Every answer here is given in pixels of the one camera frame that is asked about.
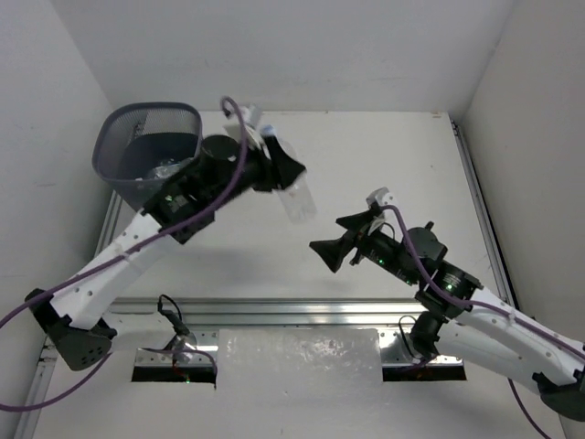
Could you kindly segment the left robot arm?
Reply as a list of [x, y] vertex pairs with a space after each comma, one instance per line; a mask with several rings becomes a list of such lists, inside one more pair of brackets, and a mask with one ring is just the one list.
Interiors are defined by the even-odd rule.
[[206, 137], [197, 158], [169, 177], [64, 288], [27, 296], [34, 318], [74, 371], [119, 350], [193, 354], [193, 336], [177, 313], [159, 307], [152, 314], [122, 315], [110, 312], [110, 305], [157, 261], [210, 225], [232, 199], [250, 189], [284, 191], [305, 171], [273, 135], [258, 147], [243, 147], [223, 134]]

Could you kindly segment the clear bottle grey label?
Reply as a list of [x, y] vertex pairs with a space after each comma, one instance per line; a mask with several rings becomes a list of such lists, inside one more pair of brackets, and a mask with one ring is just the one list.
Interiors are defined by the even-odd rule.
[[176, 161], [174, 159], [165, 159], [159, 162], [155, 167], [146, 172], [145, 180], [167, 179], [192, 161], [191, 157]]

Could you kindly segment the clear bottle white cap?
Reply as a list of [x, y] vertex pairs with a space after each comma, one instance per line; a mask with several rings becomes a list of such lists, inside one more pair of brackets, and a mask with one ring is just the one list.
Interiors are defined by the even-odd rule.
[[[297, 154], [293, 146], [286, 140], [281, 139], [272, 125], [267, 124], [262, 126], [260, 134], [274, 134], [283, 151], [292, 159], [297, 159]], [[308, 187], [306, 174], [297, 177], [294, 184], [284, 191], [278, 192], [278, 196], [292, 223], [301, 224], [315, 217], [317, 209]]]

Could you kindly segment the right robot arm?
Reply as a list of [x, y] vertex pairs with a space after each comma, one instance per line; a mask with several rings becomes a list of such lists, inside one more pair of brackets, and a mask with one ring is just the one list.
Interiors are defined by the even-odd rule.
[[382, 231], [395, 206], [373, 206], [337, 219], [345, 233], [310, 247], [332, 272], [345, 259], [369, 260], [409, 286], [424, 312], [409, 332], [413, 354], [453, 356], [522, 384], [553, 412], [584, 420], [584, 345], [526, 316], [445, 259], [447, 248], [433, 225], [408, 228], [401, 239]]

